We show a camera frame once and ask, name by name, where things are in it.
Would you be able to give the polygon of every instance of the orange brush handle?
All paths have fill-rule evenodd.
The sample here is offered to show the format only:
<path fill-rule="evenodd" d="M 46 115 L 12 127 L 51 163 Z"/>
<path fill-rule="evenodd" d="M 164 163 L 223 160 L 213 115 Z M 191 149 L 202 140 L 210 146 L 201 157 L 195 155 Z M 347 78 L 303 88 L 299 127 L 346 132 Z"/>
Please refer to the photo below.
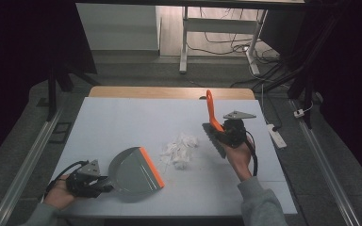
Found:
<path fill-rule="evenodd" d="M 208 89 L 206 91 L 206 100 L 207 100 L 208 117 L 209 117 L 211 126 L 213 126 L 217 131 L 224 132 L 224 130 L 222 129 L 222 126 L 216 120 L 216 117 L 214 117 L 213 97 L 211 96 L 210 89 Z"/>

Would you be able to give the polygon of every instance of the power strip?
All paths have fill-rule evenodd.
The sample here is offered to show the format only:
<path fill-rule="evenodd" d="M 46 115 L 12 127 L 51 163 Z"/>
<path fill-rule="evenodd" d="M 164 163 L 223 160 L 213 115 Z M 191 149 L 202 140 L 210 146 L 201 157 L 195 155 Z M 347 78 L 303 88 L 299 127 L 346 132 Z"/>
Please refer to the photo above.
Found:
<path fill-rule="evenodd" d="M 274 141 L 275 146 L 277 146 L 277 148 L 281 149 L 281 148 L 287 147 L 287 143 L 282 139 L 282 137 L 278 133 L 278 131 L 272 130 L 272 128 L 274 128 L 273 124 L 268 124 L 267 128 L 269 129 L 269 133 L 272 138 L 272 141 Z"/>

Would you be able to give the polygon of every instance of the person's left hand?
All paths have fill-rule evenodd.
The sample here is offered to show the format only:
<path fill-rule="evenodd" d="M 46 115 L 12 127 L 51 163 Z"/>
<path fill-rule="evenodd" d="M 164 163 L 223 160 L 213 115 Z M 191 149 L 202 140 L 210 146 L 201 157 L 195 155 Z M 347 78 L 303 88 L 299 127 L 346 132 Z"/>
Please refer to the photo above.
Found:
<path fill-rule="evenodd" d="M 67 190 L 65 181 L 67 177 L 69 177 L 69 175 L 63 175 L 57 180 L 46 198 L 43 200 L 43 203 L 62 210 L 74 202 L 75 196 Z"/>

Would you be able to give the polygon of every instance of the gray sleeve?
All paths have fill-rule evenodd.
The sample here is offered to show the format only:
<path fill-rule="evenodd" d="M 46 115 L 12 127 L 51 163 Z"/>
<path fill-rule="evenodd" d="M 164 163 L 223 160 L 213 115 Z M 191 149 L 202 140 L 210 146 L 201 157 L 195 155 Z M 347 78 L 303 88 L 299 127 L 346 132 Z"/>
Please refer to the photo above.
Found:
<path fill-rule="evenodd" d="M 20 226 L 56 226 L 58 211 L 51 205 L 38 203 L 28 221 Z"/>
<path fill-rule="evenodd" d="M 242 217 L 245 225 L 287 225 L 274 192 L 263 189 L 257 177 L 241 182 L 238 189 L 243 197 Z"/>

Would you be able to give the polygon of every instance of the white wall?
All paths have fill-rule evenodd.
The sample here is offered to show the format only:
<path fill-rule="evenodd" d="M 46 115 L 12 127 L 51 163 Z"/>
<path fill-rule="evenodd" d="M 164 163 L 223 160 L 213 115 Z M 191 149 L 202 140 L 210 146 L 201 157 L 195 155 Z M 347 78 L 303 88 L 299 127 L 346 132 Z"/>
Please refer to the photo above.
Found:
<path fill-rule="evenodd" d="M 155 6 L 76 5 L 91 50 L 159 49 Z"/>

